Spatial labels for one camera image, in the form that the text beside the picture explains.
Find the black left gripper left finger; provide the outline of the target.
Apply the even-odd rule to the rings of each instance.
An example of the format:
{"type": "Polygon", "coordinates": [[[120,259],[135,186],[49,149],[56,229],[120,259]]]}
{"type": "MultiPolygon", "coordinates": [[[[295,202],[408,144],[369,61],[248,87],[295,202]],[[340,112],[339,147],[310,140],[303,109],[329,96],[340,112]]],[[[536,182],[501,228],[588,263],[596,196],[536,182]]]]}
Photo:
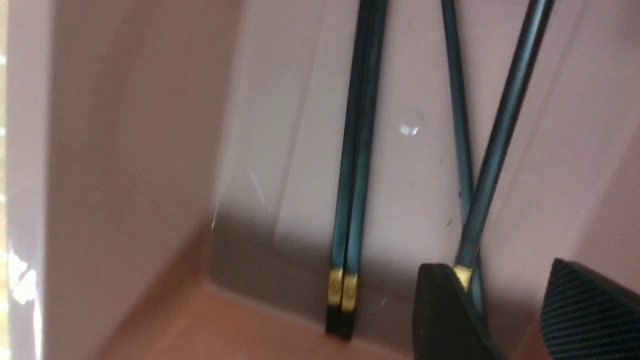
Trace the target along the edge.
{"type": "Polygon", "coordinates": [[[418,268],[412,316],[416,360],[505,360],[463,290],[443,263],[418,268]]]}

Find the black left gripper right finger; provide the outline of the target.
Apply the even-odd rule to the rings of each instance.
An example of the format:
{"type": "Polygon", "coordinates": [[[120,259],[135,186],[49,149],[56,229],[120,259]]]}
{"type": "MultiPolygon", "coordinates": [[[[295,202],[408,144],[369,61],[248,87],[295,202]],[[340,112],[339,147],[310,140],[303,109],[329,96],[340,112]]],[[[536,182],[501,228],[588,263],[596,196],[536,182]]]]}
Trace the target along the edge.
{"type": "Polygon", "coordinates": [[[541,308],[544,346],[553,360],[637,360],[637,292],[573,260],[551,265],[541,308]]]}

